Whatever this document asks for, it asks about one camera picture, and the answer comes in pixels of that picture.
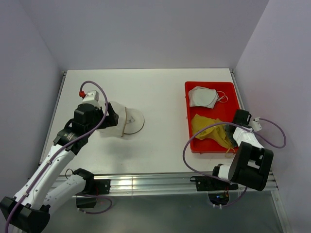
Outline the yellow bra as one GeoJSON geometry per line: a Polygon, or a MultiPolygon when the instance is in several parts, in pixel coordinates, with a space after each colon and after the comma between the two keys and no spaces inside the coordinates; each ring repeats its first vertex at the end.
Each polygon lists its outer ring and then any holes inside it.
{"type": "MultiPolygon", "coordinates": [[[[191,120],[192,135],[200,130],[216,123],[222,123],[220,119],[212,119],[196,114],[191,120]]],[[[208,128],[191,141],[190,148],[194,153],[235,153],[233,146],[225,132],[225,125],[217,125],[208,128]]]]}

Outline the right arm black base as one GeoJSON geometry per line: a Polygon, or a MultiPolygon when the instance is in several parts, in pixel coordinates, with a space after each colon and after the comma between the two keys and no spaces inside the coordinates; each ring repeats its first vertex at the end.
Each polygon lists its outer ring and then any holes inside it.
{"type": "Polygon", "coordinates": [[[230,199],[229,191],[238,190],[237,184],[229,184],[207,176],[192,176],[190,181],[196,185],[198,192],[212,192],[209,193],[208,198],[215,206],[227,205],[230,199]]]}

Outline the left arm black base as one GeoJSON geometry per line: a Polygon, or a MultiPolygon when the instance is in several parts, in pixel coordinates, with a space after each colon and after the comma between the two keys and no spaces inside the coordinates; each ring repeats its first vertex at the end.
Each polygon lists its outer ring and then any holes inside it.
{"type": "Polygon", "coordinates": [[[110,179],[95,179],[91,187],[76,198],[76,207],[86,214],[100,214],[108,211],[112,207],[112,200],[106,197],[110,193],[110,187],[110,179]],[[108,207],[102,211],[91,212],[91,209],[99,204],[108,204],[108,207]]]}

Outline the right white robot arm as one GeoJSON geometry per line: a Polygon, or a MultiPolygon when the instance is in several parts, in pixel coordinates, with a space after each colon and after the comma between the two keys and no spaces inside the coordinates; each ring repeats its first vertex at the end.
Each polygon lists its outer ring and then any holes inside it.
{"type": "Polygon", "coordinates": [[[266,186],[274,153],[258,142],[255,131],[248,125],[249,117],[248,111],[237,110],[233,122],[199,114],[190,121],[190,140],[211,139],[227,151],[235,151],[231,164],[218,164],[208,175],[215,189],[221,189],[227,183],[241,184],[257,191],[266,186]]]}

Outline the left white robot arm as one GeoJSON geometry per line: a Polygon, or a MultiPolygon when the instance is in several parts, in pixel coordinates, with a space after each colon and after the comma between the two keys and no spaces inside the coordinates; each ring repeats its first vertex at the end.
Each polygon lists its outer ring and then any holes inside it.
{"type": "Polygon", "coordinates": [[[119,116],[111,103],[97,107],[78,105],[74,117],[58,132],[50,152],[27,183],[11,198],[4,197],[0,209],[6,219],[4,231],[13,225],[27,233],[40,233],[52,213],[74,195],[92,195],[97,191],[94,174],[79,168],[55,189],[52,185],[65,166],[88,143],[97,129],[117,126],[119,116]]]}

